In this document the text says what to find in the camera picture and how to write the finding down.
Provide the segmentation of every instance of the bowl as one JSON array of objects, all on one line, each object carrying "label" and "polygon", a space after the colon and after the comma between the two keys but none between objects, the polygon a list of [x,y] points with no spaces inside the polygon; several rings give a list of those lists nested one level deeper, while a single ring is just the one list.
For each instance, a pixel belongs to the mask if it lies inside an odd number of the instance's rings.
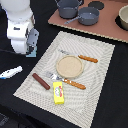
[{"label": "bowl", "polygon": [[119,17],[122,27],[128,30],[128,5],[119,10]]}]

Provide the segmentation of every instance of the wooden handle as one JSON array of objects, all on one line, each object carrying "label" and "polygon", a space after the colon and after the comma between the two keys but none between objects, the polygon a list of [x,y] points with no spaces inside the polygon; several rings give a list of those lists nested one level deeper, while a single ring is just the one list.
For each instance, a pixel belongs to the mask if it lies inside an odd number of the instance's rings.
[{"label": "wooden handle", "polygon": [[75,86],[77,88],[80,88],[80,89],[86,89],[86,87],[84,85],[76,83],[76,82],[68,80],[68,79],[64,79],[64,82],[67,83],[67,84],[70,84],[72,86]]},{"label": "wooden handle", "polygon": [[79,55],[78,57],[81,58],[81,59],[84,59],[84,60],[88,60],[88,61],[94,62],[94,63],[98,62],[97,59],[90,58],[90,57],[87,57],[87,56]]}]

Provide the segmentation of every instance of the wooden plate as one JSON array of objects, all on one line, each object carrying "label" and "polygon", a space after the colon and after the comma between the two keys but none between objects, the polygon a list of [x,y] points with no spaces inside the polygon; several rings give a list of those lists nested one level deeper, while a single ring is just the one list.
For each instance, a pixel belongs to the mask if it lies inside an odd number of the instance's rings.
[{"label": "wooden plate", "polygon": [[84,69],[83,62],[78,57],[67,55],[56,64],[56,70],[64,78],[78,77]]}]

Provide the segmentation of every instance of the knife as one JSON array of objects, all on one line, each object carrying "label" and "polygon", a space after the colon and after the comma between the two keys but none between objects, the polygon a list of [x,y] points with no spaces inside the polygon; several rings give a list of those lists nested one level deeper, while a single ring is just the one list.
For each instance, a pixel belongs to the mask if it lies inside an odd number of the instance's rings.
[{"label": "knife", "polygon": [[49,71],[47,71],[45,75],[46,75],[46,77],[51,78],[53,80],[60,80],[60,81],[63,81],[65,83],[67,83],[67,84],[75,86],[77,88],[86,89],[86,87],[84,85],[82,85],[82,84],[76,83],[74,81],[71,81],[71,80],[68,80],[68,79],[65,79],[65,78],[58,77],[56,74],[53,74],[53,73],[51,73]]},{"label": "knife", "polygon": [[58,51],[66,54],[66,55],[74,55],[74,56],[77,56],[77,57],[79,57],[80,59],[83,59],[83,60],[91,61],[91,62],[94,62],[94,63],[97,63],[98,62],[97,59],[94,59],[94,58],[91,58],[91,57],[87,57],[87,56],[83,56],[83,55],[78,55],[76,53],[70,53],[70,52],[67,52],[67,51],[64,51],[64,50],[61,50],[61,49],[58,49]]}]

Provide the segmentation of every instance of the metal fork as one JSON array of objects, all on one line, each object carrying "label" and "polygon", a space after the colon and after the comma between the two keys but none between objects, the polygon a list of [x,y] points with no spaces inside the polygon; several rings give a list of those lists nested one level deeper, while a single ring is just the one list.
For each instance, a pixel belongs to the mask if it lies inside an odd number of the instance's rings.
[{"label": "metal fork", "polygon": [[68,80],[68,79],[65,79],[65,78],[58,77],[56,74],[53,74],[49,71],[46,72],[46,77],[54,79],[54,80],[63,81],[67,84],[70,84],[70,85],[75,86],[75,87],[80,88],[80,89],[86,89],[86,87],[82,84],[76,83],[74,81],[71,81],[71,80]]}]

